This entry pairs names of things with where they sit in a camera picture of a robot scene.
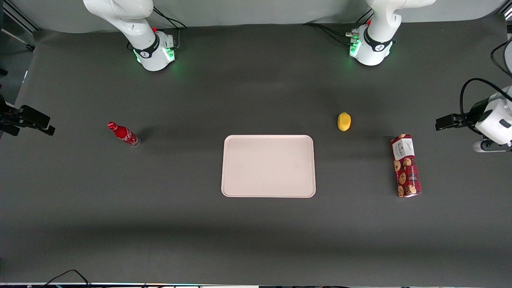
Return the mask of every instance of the red bottle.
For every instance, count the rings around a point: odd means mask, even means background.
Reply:
[[[117,138],[123,140],[126,144],[130,144],[132,147],[137,147],[140,144],[140,139],[132,131],[128,130],[125,126],[119,126],[114,122],[109,122],[107,127],[114,131]]]

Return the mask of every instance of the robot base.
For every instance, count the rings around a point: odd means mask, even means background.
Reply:
[[[149,71],[159,71],[167,67],[169,63],[173,62],[176,58],[176,51],[174,50],[174,38],[172,35],[167,35],[162,31],[155,32],[156,36],[160,38],[159,47],[150,58],[137,56],[137,61]]]
[[[359,28],[353,29],[352,33],[358,33],[359,35],[363,35],[365,30],[368,28],[368,25],[361,25]],[[350,46],[349,56],[354,57],[361,64],[367,66],[375,66],[380,64],[382,60],[386,56],[389,55],[389,49],[393,42],[390,42],[387,47],[383,47],[381,51],[375,52],[372,47],[365,42],[364,39],[358,39],[355,43]]]

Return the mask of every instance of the yellow potato toy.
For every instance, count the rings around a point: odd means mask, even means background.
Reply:
[[[338,116],[338,129],[341,131],[347,131],[350,128],[351,122],[350,115],[346,112],[343,112]]]

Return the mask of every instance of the dark gray tablecloth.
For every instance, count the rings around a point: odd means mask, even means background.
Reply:
[[[2,281],[78,269],[92,282],[512,285],[512,155],[434,128],[468,78],[509,85],[489,59],[503,17],[403,24],[377,67],[297,25],[185,30],[177,62],[156,73],[120,33],[35,35],[16,104],[57,130],[0,141]],[[467,107],[492,93],[471,84]],[[111,120],[142,145],[114,138]],[[411,199],[396,192],[400,133],[423,188]],[[224,197],[230,134],[310,135],[316,195]]]

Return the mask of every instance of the white tray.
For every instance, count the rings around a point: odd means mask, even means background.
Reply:
[[[221,191],[227,197],[308,198],[315,194],[313,139],[231,135],[224,140]]]

